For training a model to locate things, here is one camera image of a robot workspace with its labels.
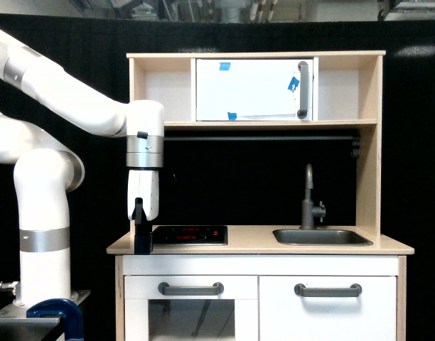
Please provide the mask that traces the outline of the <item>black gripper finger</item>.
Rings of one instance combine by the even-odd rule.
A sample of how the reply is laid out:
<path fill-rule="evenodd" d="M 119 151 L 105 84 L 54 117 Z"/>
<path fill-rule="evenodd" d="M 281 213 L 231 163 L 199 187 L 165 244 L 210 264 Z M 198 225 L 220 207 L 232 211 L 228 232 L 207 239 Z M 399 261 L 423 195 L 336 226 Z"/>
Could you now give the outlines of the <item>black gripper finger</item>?
<path fill-rule="evenodd" d="M 150 254 L 153 250 L 152 225 L 147 220 L 143 207 L 143 199 L 136 197 L 134 201 L 134 211 L 132 213 L 134 221 L 134 253 Z"/>

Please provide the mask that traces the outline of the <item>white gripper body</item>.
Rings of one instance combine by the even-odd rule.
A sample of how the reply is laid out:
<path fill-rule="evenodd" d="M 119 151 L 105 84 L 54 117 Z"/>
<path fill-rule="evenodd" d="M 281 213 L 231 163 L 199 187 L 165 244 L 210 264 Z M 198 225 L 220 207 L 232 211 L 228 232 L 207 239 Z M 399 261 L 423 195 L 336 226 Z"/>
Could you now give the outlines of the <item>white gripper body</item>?
<path fill-rule="evenodd" d="M 136 199 L 143 200 L 143 209 L 148 221 L 159 214 L 159 172 L 157 170 L 130 170 L 127 188 L 127 215 L 130 220 L 135 210 Z"/>

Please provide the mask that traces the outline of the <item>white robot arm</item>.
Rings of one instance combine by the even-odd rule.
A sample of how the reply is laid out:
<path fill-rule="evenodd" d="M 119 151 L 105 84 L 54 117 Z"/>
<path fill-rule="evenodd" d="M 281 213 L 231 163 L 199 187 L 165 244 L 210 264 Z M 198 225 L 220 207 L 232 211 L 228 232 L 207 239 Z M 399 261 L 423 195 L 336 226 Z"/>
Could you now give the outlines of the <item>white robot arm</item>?
<path fill-rule="evenodd" d="M 114 101 L 2 30 L 0 79 L 88 133 L 127 140 L 127 214 L 149 241 L 151 221 L 159 213 L 163 106 L 153 100 Z M 0 112 L 0 163 L 14 166 L 20 245 L 16 303 L 29 308 L 71 298 L 67 194 L 83 182 L 83 162 L 43 129 Z"/>

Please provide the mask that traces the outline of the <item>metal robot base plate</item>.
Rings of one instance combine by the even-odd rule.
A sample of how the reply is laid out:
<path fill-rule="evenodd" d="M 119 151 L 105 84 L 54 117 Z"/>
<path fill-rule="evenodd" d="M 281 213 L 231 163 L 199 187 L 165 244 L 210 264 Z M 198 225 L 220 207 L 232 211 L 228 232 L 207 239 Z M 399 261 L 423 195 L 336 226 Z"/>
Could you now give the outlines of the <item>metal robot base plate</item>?
<path fill-rule="evenodd" d="M 71 293 L 69 300 L 79 307 L 84 307 L 85 299 L 91 294 L 91 290 L 77 290 Z M 27 318 L 26 312 L 29 306 L 15 300 L 13 303 L 0 309 L 0 323 L 59 323 L 60 318 Z"/>

